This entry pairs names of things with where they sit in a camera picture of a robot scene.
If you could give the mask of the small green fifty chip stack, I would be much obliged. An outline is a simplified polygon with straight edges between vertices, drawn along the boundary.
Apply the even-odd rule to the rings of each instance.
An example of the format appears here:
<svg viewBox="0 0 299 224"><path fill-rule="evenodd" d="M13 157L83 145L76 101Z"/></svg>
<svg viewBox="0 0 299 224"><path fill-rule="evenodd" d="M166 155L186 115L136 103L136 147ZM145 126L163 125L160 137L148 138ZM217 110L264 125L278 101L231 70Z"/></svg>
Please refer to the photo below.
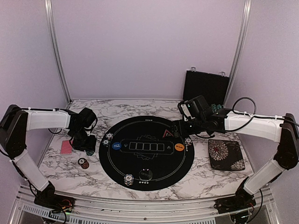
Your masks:
<svg viewBox="0 0 299 224"><path fill-rule="evenodd" d="M107 147L107 146L109 146L110 141L109 140L104 140L102 143L103 143L103 146Z"/></svg>

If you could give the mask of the orange big blind button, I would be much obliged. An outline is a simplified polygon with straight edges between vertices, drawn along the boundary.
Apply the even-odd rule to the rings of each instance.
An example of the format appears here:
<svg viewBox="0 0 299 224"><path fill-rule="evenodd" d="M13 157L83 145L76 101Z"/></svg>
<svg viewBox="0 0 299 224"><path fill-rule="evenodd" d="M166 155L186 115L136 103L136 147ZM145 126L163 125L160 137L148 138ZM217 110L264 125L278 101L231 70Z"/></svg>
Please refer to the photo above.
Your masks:
<svg viewBox="0 0 299 224"><path fill-rule="evenodd" d="M175 150L177 150L177 151L183 151L185 149L185 146L183 145L183 144L181 144L181 143L177 143L176 145L175 145Z"/></svg>

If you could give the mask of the small blue ten chip stack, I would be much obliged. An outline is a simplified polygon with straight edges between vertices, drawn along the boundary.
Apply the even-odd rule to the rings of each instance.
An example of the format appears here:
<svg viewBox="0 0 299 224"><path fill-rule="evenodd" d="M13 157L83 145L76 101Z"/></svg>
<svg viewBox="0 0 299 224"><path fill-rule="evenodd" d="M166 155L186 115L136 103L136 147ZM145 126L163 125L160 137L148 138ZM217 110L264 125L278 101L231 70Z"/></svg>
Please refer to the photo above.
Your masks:
<svg viewBox="0 0 299 224"><path fill-rule="evenodd" d="M107 133L106 134L106 138L108 139L108 140L111 140L112 138L113 138L113 134L112 133Z"/></svg>

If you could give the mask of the blue small blind button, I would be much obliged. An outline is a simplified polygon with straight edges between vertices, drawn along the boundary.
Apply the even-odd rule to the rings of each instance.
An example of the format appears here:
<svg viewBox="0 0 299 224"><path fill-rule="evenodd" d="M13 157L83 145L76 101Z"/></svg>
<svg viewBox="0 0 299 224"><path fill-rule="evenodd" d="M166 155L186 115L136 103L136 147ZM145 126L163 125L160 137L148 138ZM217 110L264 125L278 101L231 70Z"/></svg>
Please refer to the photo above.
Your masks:
<svg viewBox="0 0 299 224"><path fill-rule="evenodd" d="M121 143L119 143L119 142L114 142L114 143L112 144L112 149L113 149L113 150L120 150L120 149L121 149Z"/></svg>

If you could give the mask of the clear round dealer button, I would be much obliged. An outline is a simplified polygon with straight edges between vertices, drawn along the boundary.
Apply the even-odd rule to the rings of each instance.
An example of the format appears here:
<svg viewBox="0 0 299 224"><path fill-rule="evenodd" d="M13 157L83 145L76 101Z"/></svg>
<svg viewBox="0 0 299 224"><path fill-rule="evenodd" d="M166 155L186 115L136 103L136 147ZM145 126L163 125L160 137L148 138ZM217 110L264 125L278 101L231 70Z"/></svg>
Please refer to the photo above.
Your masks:
<svg viewBox="0 0 299 224"><path fill-rule="evenodd" d="M150 169L142 169L139 172L139 179L142 181L150 181L153 177L153 173Z"/></svg>

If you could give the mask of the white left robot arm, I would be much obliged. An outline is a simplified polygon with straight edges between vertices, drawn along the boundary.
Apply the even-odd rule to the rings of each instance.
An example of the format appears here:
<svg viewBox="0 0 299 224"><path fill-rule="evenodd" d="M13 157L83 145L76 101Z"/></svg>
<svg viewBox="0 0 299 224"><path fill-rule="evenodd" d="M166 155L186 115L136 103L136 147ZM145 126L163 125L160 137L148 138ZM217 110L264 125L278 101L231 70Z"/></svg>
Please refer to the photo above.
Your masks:
<svg viewBox="0 0 299 224"><path fill-rule="evenodd" d="M68 109L21 108L10 105L0 121L0 145L16 170L36 189L35 203L46 204L54 208L70 198L55 193L54 185L39 169L29 146L41 145L33 141L36 133L44 137L46 130L67 130L71 147L81 151L95 150L96 137L91 134L97 124L96 114L89 108L80 112Z"/></svg>

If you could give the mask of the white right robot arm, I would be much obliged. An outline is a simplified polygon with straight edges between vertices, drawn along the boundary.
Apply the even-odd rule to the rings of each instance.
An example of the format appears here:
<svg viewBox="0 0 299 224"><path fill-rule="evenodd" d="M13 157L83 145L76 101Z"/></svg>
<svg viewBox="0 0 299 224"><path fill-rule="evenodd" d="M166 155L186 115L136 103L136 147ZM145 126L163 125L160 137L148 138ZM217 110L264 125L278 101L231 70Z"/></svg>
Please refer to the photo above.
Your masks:
<svg viewBox="0 0 299 224"><path fill-rule="evenodd" d="M229 201L236 209L249 204L262 187L275 181L283 172L297 166L299 162L299 125L293 114L259 115L241 112L235 108L214 111L203 96L178 103L183 119L174 124L175 133L196 135L207 133L236 133L245 143L245 148L256 146L265 160L265 150L272 154L269 160L245 178L234 196L221 198L215 205L224 208Z"/></svg>

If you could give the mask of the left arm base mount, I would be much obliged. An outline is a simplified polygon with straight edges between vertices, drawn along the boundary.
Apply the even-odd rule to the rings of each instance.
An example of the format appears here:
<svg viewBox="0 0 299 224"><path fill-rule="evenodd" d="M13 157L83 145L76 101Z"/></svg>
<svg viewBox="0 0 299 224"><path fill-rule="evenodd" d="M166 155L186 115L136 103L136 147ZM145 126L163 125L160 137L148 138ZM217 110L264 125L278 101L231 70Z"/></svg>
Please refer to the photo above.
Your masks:
<svg viewBox="0 0 299 224"><path fill-rule="evenodd" d="M53 186L47 186L43 191L37 191L34 203L56 211L72 211L75 199L58 195Z"/></svg>

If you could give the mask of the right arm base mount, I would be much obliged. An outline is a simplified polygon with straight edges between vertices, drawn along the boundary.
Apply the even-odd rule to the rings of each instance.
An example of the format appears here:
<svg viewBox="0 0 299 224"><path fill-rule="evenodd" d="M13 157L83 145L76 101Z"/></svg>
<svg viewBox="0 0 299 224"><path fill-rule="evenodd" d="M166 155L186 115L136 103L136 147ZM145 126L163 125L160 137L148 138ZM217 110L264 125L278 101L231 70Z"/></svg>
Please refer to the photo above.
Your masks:
<svg viewBox="0 0 299 224"><path fill-rule="evenodd" d="M250 207L254 207L256 201L253 195L247 192L236 193L234 196L216 199L214 208L219 214L238 211Z"/></svg>

